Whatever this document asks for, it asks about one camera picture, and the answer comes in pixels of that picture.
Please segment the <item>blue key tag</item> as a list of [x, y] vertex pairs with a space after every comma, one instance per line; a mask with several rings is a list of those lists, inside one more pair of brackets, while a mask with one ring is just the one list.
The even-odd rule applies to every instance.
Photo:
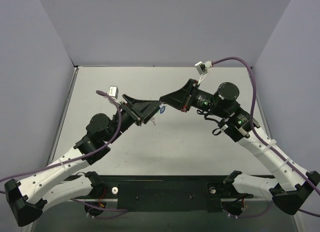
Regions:
[[160, 113], [160, 114], [163, 114], [163, 113], [165, 112], [165, 110], [166, 110], [166, 106], [162, 106], [162, 107], [160, 108], [160, 110], [159, 110], [159, 113]]

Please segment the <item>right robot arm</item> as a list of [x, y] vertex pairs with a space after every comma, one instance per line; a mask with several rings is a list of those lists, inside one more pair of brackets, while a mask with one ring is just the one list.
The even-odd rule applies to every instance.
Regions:
[[214, 94], [199, 89], [190, 79], [179, 90], [163, 95], [160, 101], [182, 112], [191, 107], [206, 120], [214, 115], [221, 120], [218, 131], [247, 149], [274, 176], [273, 179], [232, 172], [223, 184], [228, 196], [250, 194], [272, 200], [284, 213], [294, 215], [320, 182], [316, 171], [309, 172], [297, 165], [271, 139], [259, 123], [237, 102], [238, 87], [230, 82], [219, 85]]

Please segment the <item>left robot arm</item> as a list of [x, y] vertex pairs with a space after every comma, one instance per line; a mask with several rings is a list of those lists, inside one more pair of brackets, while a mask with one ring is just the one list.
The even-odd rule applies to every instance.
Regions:
[[33, 223], [47, 209], [67, 200], [79, 196], [102, 198], [107, 188], [96, 172], [86, 172], [71, 181], [65, 179], [102, 159], [111, 150], [109, 144], [132, 125], [147, 124], [161, 107], [159, 100], [139, 100], [124, 94], [124, 101], [119, 103], [102, 91], [97, 94], [115, 105], [112, 118], [95, 114], [85, 128], [86, 134], [62, 156], [29, 177], [5, 183], [6, 200], [19, 227]]

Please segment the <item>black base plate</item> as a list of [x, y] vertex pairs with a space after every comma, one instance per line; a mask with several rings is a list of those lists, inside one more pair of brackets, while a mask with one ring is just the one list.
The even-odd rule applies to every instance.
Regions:
[[86, 207], [102, 201], [105, 211], [219, 211], [239, 207], [242, 198], [271, 200], [278, 183], [270, 176], [72, 175], [43, 196], [44, 209], [77, 198]]

